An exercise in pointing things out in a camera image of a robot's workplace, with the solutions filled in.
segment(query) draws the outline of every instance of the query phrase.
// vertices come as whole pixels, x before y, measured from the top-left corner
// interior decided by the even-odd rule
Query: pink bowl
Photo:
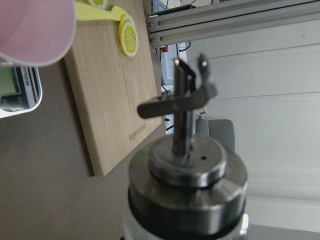
[[[75,31],[74,0],[0,0],[0,62],[53,64],[67,53]]]

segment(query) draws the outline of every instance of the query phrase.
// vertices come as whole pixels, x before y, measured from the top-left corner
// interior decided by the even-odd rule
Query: yellow plastic utensil
[[[75,12],[77,21],[120,21],[122,15],[128,15],[128,13],[119,6],[113,6],[111,11],[106,11],[78,1],[75,2]]]

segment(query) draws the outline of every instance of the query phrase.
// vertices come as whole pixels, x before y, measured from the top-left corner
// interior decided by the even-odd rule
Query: wooden cutting board
[[[161,123],[137,114],[138,104],[157,95],[142,0],[109,0],[107,10],[113,5],[134,19],[136,56],[122,53],[119,23],[111,20],[78,22],[65,56],[96,176],[106,175]]]

